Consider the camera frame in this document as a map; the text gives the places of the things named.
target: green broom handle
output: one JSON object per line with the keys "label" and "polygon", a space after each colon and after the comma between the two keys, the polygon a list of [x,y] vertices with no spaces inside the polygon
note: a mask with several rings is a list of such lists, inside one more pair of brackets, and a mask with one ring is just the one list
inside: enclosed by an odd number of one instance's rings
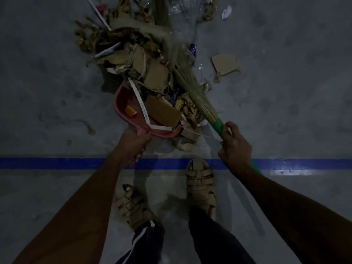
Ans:
{"label": "green broom handle", "polygon": [[[221,119],[218,119],[217,121],[215,121],[213,124],[210,124],[214,130],[218,133],[218,135],[220,135],[221,137],[221,133],[222,133],[222,121]],[[261,171],[258,169],[258,167],[253,163],[253,161],[251,160],[251,167],[253,169],[255,169],[256,172],[261,173]]]}

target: gray floor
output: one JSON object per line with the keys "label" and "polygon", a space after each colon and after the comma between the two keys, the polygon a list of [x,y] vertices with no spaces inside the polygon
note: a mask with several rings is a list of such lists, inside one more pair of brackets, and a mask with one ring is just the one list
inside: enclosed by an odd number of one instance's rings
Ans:
{"label": "gray floor", "polygon": [[[222,21],[228,4],[232,14]],[[208,98],[224,121],[240,126],[253,158],[352,158],[351,5],[352,0],[218,0],[215,19],[199,26],[196,69],[202,64],[206,78],[214,77],[211,56],[233,53],[238,59],[241,73],[224,76]],[[90,56],[74,44],[73,21],[91,14],[86,0],[0,0],[0,155],[105,156],[127,128],[112,108],[113,96],[100,91],[98,68],[86,67]],[[209,126],[203,134],[191,155],[216,158],[219,137]],[[146,155],[190,156],[157,138]],[[258,264],[298,263],[242,185],[225,171],[215,172],[217,220]],[[14,259],[90,174],[0,172],[3,263]],[[306,174],[315,176],[272,178],[352,220],[350,172]],[[197,263],[182,201],[183,174],[162,175],[124,172],[118,183],[144,189],[162,218],[163,262]],[[114,263],[130,247],[124,240],[131,236],[113,211],[101,263]]]}

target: person's left hand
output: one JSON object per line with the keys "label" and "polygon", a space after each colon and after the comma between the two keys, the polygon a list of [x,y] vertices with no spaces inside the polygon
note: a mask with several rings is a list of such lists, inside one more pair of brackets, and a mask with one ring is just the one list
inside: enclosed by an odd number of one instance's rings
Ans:
{"label": "person's left hand", "polygon": [[115,149],[111,152],[110,157],[112,157],[114,161],[120,162],[122,168],[124,168],[133,161],[138,161],[145,150],[145,146],[151,140],[152,135],[150,134],[137,136],[133,130],[127,129],[122,134]]}

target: person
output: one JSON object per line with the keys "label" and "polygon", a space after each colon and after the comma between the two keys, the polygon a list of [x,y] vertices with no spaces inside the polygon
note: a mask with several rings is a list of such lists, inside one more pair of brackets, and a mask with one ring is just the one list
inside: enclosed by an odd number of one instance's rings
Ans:
{"label": "person", "polygon": [[[14,264],[98,264],[102,254],[116,182],[122,168],[136,161],[151,136],[127,129],[102,166],[75,192]],[[223,125],[219,157],[248,189],[280,236],[302,263],[352,263],[352,224],[325,206],[291,191],[250,166],[252,147],[237,125]],[[208,164],[192,160],[186,170],[189,229],[205,263],[254,263],[240,242],[211,218],[215,178]],[[131,185],[116,196],[119,211],[135,231],[132,247],[117,264],[158,263],[162,222]]]}

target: foot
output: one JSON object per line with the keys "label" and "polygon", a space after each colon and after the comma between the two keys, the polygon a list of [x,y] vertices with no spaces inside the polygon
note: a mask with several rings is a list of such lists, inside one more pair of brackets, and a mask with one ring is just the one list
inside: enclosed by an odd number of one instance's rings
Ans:
{"label": "foot", "polygon": [[191,160],[186,169],[187,200],[190,206],[196,206],[211,217],[216,207],[215,178],[208,163],[197,158]]}
{"label": "foot", "polygon": [[129,184],[123,184],[122,188],[123,195],[117,197],[117,207],[133,231],[147,221],[160,222],[138,190]]}

